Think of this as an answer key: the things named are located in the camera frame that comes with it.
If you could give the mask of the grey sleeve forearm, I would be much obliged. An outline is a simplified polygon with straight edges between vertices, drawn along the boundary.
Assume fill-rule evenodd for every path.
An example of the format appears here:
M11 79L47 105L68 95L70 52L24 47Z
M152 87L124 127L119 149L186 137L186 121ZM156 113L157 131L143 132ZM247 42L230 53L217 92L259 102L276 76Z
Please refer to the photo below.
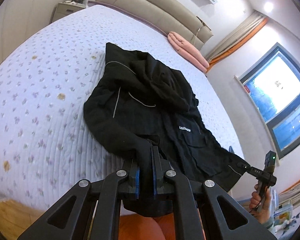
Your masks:
M262 225L269 231L271 231L274 227L274 217L270 216Z

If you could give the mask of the person right hand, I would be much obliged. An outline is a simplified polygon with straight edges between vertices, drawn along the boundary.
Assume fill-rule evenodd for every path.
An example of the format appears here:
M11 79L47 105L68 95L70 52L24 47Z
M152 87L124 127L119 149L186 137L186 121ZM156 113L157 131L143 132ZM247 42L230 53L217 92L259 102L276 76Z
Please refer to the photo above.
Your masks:
M261 197L259 196L257 189L258 185L254 186L255 191L252 192L250 198L249 209L250 213L261 223L264 224L270 218L270 204L271 204L271 194L270 190L267 189L266 194L264 196L264 202L260 212L254 210L254 208L258 207L261 204Z

